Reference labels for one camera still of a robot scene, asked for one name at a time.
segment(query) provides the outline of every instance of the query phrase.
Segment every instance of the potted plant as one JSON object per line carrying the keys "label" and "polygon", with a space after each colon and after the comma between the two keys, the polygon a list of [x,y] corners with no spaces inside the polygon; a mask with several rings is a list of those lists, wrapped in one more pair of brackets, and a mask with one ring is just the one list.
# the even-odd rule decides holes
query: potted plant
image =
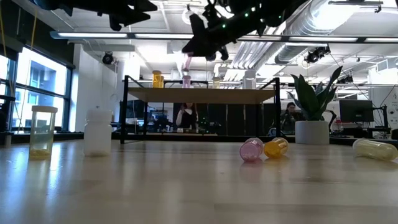
{"label": "potted plant", "polygon": [[289,95],[294,99],[295,104],[301,108],[301,112],[306,119],[295,123],[296,143],[329,144],[329,126],[328,122],[323,121],[322,114],[335,96],[336,88],[331,89],[331,86],[340,76],[342,68],[339,67],[333,72],[326,88],[323,88],[321,82],[316,90],[305,81],[302,75],[299,77],[292,75],[297,99],[294,98],[293,94],[289,93]]}

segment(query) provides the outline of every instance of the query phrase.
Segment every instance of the white planter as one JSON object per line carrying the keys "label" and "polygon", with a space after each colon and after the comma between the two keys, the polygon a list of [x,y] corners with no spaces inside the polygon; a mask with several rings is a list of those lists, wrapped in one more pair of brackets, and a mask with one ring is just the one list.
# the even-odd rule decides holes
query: white planter
{"label": "white planter", "polygon": [[297,121],[296,143],[329,144],[329,124],[326,121]]}

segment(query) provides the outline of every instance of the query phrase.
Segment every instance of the wooden shelf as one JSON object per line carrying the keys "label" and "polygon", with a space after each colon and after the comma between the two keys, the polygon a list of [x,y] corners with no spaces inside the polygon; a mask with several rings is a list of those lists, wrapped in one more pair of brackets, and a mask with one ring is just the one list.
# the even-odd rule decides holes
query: wooden shelf
{"label": "wooden shelf", "polygon": [[258,104],[275,95],[274,90],[225,90],[205,88],[129,88],[136,98],[150,103]]}

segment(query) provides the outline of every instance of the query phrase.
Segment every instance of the plastic container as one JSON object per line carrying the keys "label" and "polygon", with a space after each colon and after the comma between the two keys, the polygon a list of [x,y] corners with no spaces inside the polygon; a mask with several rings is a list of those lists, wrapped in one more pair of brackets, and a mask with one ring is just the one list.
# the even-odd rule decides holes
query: plastic container
{"label": "plastic container", "polygon": [[214,77],[213,78],[213,88],[220,88],[220,77]]}
{"label": "plastic container", "polygon": [[161,71],[152,71],[153,79],[152,79],[152,87],[153,88],[162,88],[163,81],[162,81],[162,72]]}
{"label": "plastic container", "polygon": [[32,106],[29,159],[50,159],[58,108]]}
{"label": "plastic container", "polygon": [[184,75],[182,77],[182,88],[191,88],[191,76]]}
{"label": "plastic container", "polygon": [[365,139],[358,139],[353,144],[357,156],[366,156],[372,159],[391,161],[398,157],[395,146]]}
{"label": "plastic container", "polygon": [[289,149],[289,143],[284,138],[274,138],[264,146],[264,154],[273,159],[281,158]]}
{"label": "plastic container", "polygon": [[262,147],[263,143],[260,139],[250,138],[243,143],[239,154],[245,162],[255,162],[262,153]]}
{"label": "plastic container", "polygon": [[88,110],[85,126],[85,156],[107,156],[111,153],[112,112],[109,110]]}

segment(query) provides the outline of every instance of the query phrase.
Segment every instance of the woman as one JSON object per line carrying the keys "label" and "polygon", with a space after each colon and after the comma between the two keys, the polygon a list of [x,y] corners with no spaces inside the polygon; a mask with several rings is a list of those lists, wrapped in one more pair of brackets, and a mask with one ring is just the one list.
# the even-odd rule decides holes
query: woman
{"label": "woman", "polygon": [[196,129],[198,126],[198,113],[195,104],[183,103],[177,115],[175,124],[179,128]]}
{"label": "woman", "polygon": [[280,115],[280,127],[284,134],[294,134],[296,121],[301,121],[301,113],[296,112],[293,102],[287,104],[286,110]]}

